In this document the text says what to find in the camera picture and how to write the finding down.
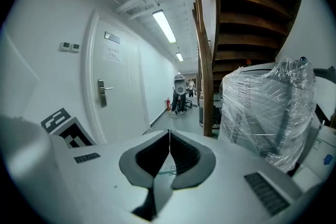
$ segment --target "white wall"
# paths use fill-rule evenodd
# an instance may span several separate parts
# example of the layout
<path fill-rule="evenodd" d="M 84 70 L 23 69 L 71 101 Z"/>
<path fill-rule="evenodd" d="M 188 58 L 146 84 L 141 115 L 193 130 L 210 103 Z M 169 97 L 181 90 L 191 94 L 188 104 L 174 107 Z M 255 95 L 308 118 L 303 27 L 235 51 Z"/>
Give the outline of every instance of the white wall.
<path fill-rule="evenodd" d="M 336 19 L 326 0 L 302 0 L 277 60 L 305 56 L 314 68 L 336 67 Z"/>
<path fill-rule="evenodd" d="M 148 117 L 152 123 L 165 110 L 165 100 L 173 101 L 173 80 L 178 70 L 148 42 L 141 48 L 141 57 Z"/>
<path fill-rule="evenodd" d="M 81 53 L 60 52 L 61 42 L 83 44 L 93 9 L 107 12 L 140 37 L 145 95 L 149 119 L 164 109 L 169 95 L 166 81 L 175 74 L 170 59 L 156 39 L 136 21 L 126 22 L 111 10 L 112 0 L 17 0 L 5 29 L 13 44 L 39 78 L 24 118 L 40 123 L 64 107 L 92 136 L 82 96 Z M 157 82 L 165 87 L 157 87 Z"/>
<path fill-rule="evenodd" d="M 0 114 L 24 116 L 39 77 L 4 32 L 0 36 Z"/>

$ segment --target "plastic-wrapped machine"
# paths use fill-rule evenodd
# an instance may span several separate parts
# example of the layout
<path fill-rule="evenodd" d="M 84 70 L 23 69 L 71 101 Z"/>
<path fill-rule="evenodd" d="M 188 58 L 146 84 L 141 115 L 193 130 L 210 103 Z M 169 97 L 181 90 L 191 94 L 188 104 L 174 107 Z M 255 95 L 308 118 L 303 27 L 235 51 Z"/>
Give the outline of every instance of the plastic-wrapped machine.
<path fill-rule="evenodd" d="M 286 58 L 264 75 L 241 70 L 222 80 L 218 139 L 250 149 L 283 172 L 292 170 L 316 107 L 311 64 Z"/>

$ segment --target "hallway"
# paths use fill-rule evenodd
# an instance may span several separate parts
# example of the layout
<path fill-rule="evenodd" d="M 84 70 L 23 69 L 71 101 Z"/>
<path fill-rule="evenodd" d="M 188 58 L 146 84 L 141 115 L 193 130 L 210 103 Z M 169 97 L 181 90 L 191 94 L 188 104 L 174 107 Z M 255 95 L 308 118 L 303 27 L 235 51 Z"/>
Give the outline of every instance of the hallway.
<path fill-rule="evenodd" d="M 192 101 L 193 104 L 197 104 L 197 97 L 187 97 L 186 99 Z M 188 110 L 183 115 L 180 115 L 179 113 L 177 116 L 170 115 L 169 112 L 166 111 L 145 134 L 164 129 L 180 130 L 202 135 L 203 128 L 199 123 L 198 106 L 188 108 Z M 218 134 L 219 130 L 213 130 L 213 138 L 217 139 Z"/>

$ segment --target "wooden staircase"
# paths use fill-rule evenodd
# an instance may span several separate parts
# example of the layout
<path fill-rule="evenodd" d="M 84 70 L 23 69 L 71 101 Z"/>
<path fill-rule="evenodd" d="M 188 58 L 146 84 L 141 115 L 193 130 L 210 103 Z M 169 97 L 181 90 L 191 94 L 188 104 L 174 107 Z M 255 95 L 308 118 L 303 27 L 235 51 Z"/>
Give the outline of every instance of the wooden staircase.
<path fill-rule="evenodd" d="M 223 77 L 238 67 L 245 67 L 247 63 L 257 65 L 275 60 L 291 31 L 300 2 L 301 0 L 210 0 L 211 5 L 203 7 L 202 0 L 196 0 L 195 13 L 198 19 L 195 21 L 200 23 L 203 22 L 203 16 L 211 17 L 207 21 L 212 25 L 203 26 L 203 31 L 211 29 L 207 31 L 207 37 L 213 92 L 218 92 Z M 204 74 L 205 70 L 201 67 L 199 72 Z"/>

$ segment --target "wall switch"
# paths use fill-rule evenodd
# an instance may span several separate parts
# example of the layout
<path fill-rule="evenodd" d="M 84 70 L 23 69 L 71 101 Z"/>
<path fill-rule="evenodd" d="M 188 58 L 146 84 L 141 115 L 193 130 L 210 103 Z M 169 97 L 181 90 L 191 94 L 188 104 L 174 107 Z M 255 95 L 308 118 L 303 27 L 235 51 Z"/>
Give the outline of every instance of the wall switch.
<path fill-rule="evenodd" d="M 61 50 L 70 51 L 70 43 L 67 42 L 61 43 Z"/>
<path fill-rule="evenodd" d="M 79 45 L 78 44 L 71 44 L 70 45 L 71 52 L 79 52 Z"/>

